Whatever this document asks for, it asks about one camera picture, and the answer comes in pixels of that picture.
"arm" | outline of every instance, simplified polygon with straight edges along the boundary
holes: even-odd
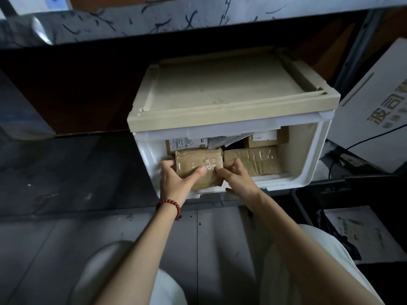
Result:
[[[171,168],[173,164],[174,161],[161,163],[160,198],[174,200],[181,207],[193,184],[206,173],[206,168],[199,167],[189,177],[181,179]],[[150,303],[158,266],[176,216],[174,205],[163,203],[160,206],[94,305]]]
[[[382,304],[256,186],[240,159],[223,166],[216,171],[231,186],[227,191],[265,223],[305,303]]]

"black cable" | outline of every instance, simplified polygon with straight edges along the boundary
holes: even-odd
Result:
[[[398,130],[398,129],[400,129],[400,128],[403,128],[403,127],[405,127],[405,126],[407,126],[407,124],[404,124],[404,125],[402,125],[402,126],[396,127],[396,128],[394,128],[394,129],[392,129],[392,130],[390,130],[390,131],[388,131],[388,132],[382,133],[382,134],[380,134],[380,135],[377,135],[377,136],[374,136],[374,137],[365,139],[365,140],[363,140],[363,141],[361,141],[361,142],[355,143],[355,144],[351,145],[349,148],[346,148],[345,151],[349,150],[350,148],[353,148],[354,146],[357,146],[358,144],[364,143],[364,142],[369,141],[369,140],[372,140],[372,139],[374,139],[374,138],[378,138],[378,137],[384,136],[385,134],[392,133],[392,132],[394,132],[394,131],[396,131],[396,130]],[[330,173],[331,173],[331,171],[332,171],[332,167],[333,167],[333,165],[334,165],[337,161],[339,161],[339,159],[334,159],[333,162],[332,162],[332,164],[331,164],[331,166],[329,167],[329,171],[328,171],[328,179],[329,179],[329,180],[330,180]]]

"left hand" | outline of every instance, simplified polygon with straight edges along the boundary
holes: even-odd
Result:
[[[197,179],[206,174],[206,167],[198,167],[190,176],[181,179],[172,169],[174,164],[174,160],[162,161],[160,163],[162,169],[160,199],[174,200],[181,207]]]

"hand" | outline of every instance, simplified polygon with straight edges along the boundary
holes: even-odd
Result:
[[[197,179],[206,174],[206,167],[198,167],[190,176],[181,179],[172,169],[174,164],[174,160],[162,161],[160,163],[162,169],[160,199],[174,200],[181,207]]]
[[[262,191],[257,187],[241,160],[236,158],[223,163],[223,168],[217,166],[215,171],[229,183],[231,189],[227,188],[226,191],[238,196],[251,211],[254,211],[254,204],[259,200]]]

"beige cardboard tray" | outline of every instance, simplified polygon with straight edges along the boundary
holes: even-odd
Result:
[[[169,59],[149,66],[132,132],[333,110],[340,95],[302,61],[270,48]]]

